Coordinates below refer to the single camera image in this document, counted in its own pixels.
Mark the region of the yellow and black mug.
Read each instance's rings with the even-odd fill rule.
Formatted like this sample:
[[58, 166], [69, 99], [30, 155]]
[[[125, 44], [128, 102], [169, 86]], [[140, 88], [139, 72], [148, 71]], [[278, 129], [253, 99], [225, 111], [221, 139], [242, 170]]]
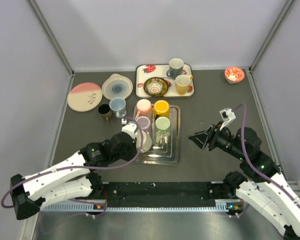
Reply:
[[170, 117], [170, 104], [165, 100], [158, 100], [153, 105], [153, 118]]

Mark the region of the light green mug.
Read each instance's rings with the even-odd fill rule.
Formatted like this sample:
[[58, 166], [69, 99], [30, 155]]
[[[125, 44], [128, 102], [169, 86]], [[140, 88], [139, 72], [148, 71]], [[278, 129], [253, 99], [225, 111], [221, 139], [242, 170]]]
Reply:
[[158, 117], [154, 122], [155, 143], [159, 144], [161, 140], [171, 135], [171, 121], [165, 116]]

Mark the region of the light blue mug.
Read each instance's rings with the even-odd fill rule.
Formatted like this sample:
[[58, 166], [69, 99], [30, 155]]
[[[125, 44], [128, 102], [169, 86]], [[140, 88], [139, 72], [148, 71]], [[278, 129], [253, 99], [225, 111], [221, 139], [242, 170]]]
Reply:
[[127, 114], [126, 101], [122, 97], [115, 97], [110, 100], [109, 107], [116, 118], [124, 118]]

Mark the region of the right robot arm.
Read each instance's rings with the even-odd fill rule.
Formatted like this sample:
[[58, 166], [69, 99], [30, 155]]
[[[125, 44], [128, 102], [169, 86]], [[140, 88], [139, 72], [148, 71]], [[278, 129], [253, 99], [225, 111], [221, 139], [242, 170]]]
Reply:
[[202, 150], [218, 148], [240, 160], [243, 172], [226, 175], [224, 194], [253, 207], [285, 240], [300, 240], [300, 198], [290, 188], [277, 164], [261, 151], [262, 141], [252, 128], [240, 128], [232, 135], [219, 122], [189, 136], [189, 140]]

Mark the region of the cream mug black handle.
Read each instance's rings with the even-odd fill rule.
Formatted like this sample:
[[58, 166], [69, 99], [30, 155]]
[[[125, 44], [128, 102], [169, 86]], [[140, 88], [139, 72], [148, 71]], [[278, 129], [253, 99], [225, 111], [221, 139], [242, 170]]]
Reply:
[[140, 150], [141, 153], [145, 153], [149, 151], [152, 147], [152, 138], [148, 133], [146, 133], [144, 130], [141, 131], [143, 136], [143, 142], [141, 147], [141, 134], [139, 131], [136, 132], [136, 149]]

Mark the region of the black and gold cup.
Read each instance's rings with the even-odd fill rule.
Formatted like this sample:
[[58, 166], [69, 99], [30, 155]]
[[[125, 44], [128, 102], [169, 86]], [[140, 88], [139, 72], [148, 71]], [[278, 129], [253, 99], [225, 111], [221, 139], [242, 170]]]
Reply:
[[113, 112], [109, 104], [101, 104], [98, 107], [98, 113], [106, 120], [110, 121], [113, 117]]

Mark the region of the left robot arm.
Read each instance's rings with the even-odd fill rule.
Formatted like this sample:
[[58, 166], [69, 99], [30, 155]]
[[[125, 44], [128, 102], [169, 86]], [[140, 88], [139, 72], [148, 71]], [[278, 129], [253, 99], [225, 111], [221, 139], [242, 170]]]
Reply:
[[92, 142], [66, 160], [33, 175], [16, 174], [10, 193], [17, 220], [25, 220], [52, 204], [75, 198], [97, 199], [104, 192], [96, 168], [118, 160], [131, 161], [137, 154], [136, 136], [115, 134], [103, 142]]

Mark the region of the pink and white mug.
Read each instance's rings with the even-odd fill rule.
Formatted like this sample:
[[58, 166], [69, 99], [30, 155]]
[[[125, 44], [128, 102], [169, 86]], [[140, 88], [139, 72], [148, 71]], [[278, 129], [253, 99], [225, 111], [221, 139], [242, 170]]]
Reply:
[[152, 117], [152, 103], [148, 99], [141, 99], [136, 103], [136, 114], [135, 118], [138, 117]]

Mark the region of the lilac purple mug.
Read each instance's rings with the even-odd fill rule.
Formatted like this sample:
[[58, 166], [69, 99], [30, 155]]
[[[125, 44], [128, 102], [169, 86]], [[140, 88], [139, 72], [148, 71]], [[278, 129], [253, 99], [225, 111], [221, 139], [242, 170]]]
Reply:
[[151, 135], [152, 130], [152, 121], [146, 116], [139, 116], [136, 119], [137, 123], [139, 124], [140, 128], [145, 131], [147, 134]]

